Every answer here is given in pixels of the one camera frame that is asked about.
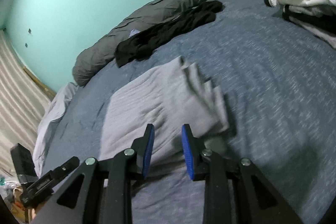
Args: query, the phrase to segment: bed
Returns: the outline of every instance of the bed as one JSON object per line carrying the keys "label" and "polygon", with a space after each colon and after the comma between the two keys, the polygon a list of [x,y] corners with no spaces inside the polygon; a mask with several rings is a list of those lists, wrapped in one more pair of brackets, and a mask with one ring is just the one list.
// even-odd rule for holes
{"label": "bed", "polygon": [[[251,158],[304,223],[318,223],[336,195],[336,51],[264,0],[219,1],[225,8],[214,22],[147,60],[108,62],[80,87],[47,143],[43,173],[74,155],[98,158],[111,96],[183,56],[225,94],[225,154]],[[204,182],[191,182],[185,169],[153,176],[135,192],[135,224],[202,222]]]}

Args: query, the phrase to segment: heather blue comforter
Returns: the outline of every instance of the heather blue comforter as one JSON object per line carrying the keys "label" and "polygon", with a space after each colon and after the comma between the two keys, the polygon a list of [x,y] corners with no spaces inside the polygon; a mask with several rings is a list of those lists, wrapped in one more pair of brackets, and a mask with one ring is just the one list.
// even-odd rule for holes
{"label": "heather blue comforter", "polygon": [[[71,156],[98,157],[111,95],[179,55],[196,62],[226,94],[228,154],[249,157],[303,219],[317,223],[336,193],[336,51],[284,21],[263,0],[219,0],[216,21],[178,36],[148,59],[109,63],[75,94],[43,172]],[[201,224],[203,182],[180,170],[143,185],[133,222]]]}

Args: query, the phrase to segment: light gray blanket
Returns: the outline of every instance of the light gray blanket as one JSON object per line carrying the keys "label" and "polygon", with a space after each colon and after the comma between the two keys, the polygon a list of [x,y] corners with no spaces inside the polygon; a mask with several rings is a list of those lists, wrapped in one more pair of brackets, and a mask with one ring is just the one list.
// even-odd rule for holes
{"label": "light gray blanket", "polygon": [[155,175],[184,166],[183,124],[190,124],[195,137],[207,133],[208,138],[229,127],[220,88],[213,89],[210,80],[204,83],[197,65],[181,57],[150,69],[112,95],[102,127],[99,160],[131,147],[148,123],[155,128],[151,159]]}
{"label": "light gray blanket", "polygon": [[55,135],[59,122],[62,120],[68,106],[78,90],[74,83],[67,83],[61,87],[56,96],[49,104],[49,108],[43,115],[37,128],[37,139],[32,154],[36,174],[40,177],[44,160],[48,154],[49,145]]}

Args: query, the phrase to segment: blue gripper pad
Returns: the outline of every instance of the blue gripper pad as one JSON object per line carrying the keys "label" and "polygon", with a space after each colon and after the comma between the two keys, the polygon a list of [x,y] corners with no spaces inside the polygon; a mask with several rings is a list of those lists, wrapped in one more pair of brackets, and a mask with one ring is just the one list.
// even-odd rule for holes
{"label": "blue gripper pad", "polygon": [[182,146],[183,146],[185,165],[187,167],[190,179],[193,180],[195,177],[194,158],[190,149],[190,144],[187,136],[187,129],[185,128],[184,125],[182,126]]}
{"label": "blue gripper pad", "polygon": [[146,146],[146,150],[143,157],[143,168],[142,168],[142,175],[144,178],[147,177],[149,172],[149,166],[151,164],[151,157],[152,157],[152,151],[153,151],[153,145],[154,145],[154,138],[155,138],[155,132],[154,132],[154,126],[151,125],[151,133],[148,139],[148,143]]}

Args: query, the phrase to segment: plastic bag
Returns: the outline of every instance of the plastic bag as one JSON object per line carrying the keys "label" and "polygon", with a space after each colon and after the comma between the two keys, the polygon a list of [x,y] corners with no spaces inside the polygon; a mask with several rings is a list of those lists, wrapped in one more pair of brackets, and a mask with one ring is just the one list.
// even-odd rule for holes
{"label": "plastic bag", "polygon": [[26,209],[20,201],[23,189],[17,178],[0,178],[0,195],[19,223],[27,223]]}

